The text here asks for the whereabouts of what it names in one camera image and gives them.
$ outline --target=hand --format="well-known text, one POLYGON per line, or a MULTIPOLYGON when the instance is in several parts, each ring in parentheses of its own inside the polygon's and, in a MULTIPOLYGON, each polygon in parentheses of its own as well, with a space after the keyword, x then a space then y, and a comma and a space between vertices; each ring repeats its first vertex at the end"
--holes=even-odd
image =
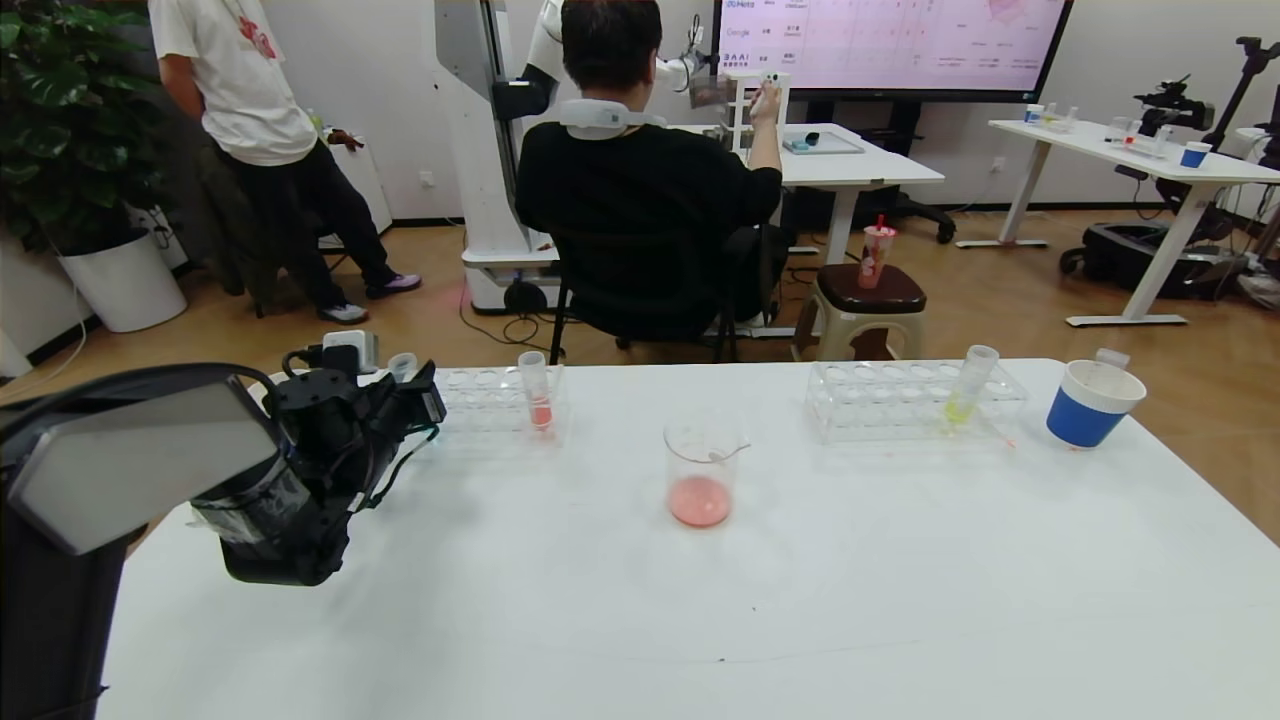
POLYGON ((764 81, 751 96, 751 124, 778 124, 778 110, 782 106, 782 91, 773 81, 764 81))

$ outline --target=blue and white cup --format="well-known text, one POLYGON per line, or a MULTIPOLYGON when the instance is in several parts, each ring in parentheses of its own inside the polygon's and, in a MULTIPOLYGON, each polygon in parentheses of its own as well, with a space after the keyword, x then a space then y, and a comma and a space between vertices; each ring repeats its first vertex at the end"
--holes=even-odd
POLYGON ((1208 158, 1210 151, 1213 146, 1207 142, 1188 142, 1187 147, 1183 150, 1183 167, 1184 168, 1198 168, 1204 164, 1204 158, 1208 158))
POLYGON ((1076 447, 1097 447, 1147 397, 1147 386, 1126 370, 1096 360, 1066 364, 1048 410, 1051 433, 1076 447))

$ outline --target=hair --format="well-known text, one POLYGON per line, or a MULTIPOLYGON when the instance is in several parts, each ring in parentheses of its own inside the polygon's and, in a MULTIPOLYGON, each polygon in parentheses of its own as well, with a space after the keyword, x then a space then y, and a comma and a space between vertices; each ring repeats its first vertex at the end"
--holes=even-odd
POLYGON ((564 69, 581 90, 631 90, 653 72, 662 45, 657 0, 566 0, 564 69))

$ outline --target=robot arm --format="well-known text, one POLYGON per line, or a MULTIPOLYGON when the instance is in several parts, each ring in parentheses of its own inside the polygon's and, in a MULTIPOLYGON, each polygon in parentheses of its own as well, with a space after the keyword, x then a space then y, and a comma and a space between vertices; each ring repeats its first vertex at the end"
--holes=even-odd
MULTIPOLYGON (((564 0, 543 0, 524 72, 517 79, 494 83, 494 113, 498 119, 540 115, 554 102, 556 90, 564 76, 564 46, 561 36, 563 4, 564 0)), ((709 63, 710 58, 698 50, 703 40, 701 19, 698 15, 694 15, 687 38, 689 44, 678 58, 658 59, 657 87, 677 94, 687 92, 694 74, 709 63)))

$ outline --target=monitor screen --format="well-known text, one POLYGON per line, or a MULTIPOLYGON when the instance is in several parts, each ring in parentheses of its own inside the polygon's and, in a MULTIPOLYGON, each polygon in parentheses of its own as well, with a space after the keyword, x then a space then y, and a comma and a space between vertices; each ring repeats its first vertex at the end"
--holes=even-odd
POLYGON ((1038 97, 1071 0, 721 0, 719 69, 792 90, 1038 97))

